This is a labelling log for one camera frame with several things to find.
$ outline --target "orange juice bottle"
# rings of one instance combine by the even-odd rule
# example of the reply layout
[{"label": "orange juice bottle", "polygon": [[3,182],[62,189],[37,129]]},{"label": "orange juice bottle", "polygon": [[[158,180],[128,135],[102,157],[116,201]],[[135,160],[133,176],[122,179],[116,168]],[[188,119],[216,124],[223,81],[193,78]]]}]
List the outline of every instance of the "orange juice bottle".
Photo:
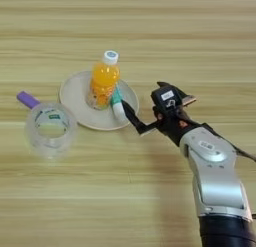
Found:
[{"label": "orange juice bottle", "polygon": [[103,110],[108,107],[116,83],[120,78],[117,61],[117,52],[106,51],[102,62],[94,66],[89,95],[87,97],[87,103],[92,108]]}]

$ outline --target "wooden table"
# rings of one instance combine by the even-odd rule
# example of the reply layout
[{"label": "wooden table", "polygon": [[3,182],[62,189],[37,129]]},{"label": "wooden table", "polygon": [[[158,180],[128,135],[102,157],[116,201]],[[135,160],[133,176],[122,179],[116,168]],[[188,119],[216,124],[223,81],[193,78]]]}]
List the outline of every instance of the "wooden table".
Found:
[{"label": "wooden table", "polygon": [[[255,154],[256,0],[0,0],[0,246],[201,246],[192,173],[158,132],[79,127],[61,161],[28,151],[16,94],[55,101],[106,49],[143,120],[168,81],[198,97],[195,120]],[[256,166],[237,171],[256,211]]]}]

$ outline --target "bottle cap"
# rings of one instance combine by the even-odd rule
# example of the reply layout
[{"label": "bottle cap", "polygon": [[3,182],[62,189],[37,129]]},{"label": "bottle cap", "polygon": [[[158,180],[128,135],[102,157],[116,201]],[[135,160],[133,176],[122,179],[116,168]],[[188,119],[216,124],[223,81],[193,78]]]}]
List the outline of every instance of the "bottle cap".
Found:
[{"label": "bottle cap", "polygon": [[103,62],[107,65],[115,65],[118,61],[118,53],[115,51],[105,51]]},{"label": "bottle cap", "polygon": [[122,122],[127,120],[125,116],[124,108],[121,102],[115,103],[112,108],[113,108],[114,115],[118,121]]}]

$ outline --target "bottle label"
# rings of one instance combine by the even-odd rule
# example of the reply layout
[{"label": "bottle label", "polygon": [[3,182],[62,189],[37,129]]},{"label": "bottle label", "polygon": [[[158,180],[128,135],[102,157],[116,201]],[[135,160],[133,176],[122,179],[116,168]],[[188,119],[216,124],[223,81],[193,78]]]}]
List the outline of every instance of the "bottle label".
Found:
[{"label": "bottle label", "polygon": [[91,81],[87,103],[94,109],[106,109],[110,103],[110,99],[114,92],[115,85],[110,87],[102,87]]}]

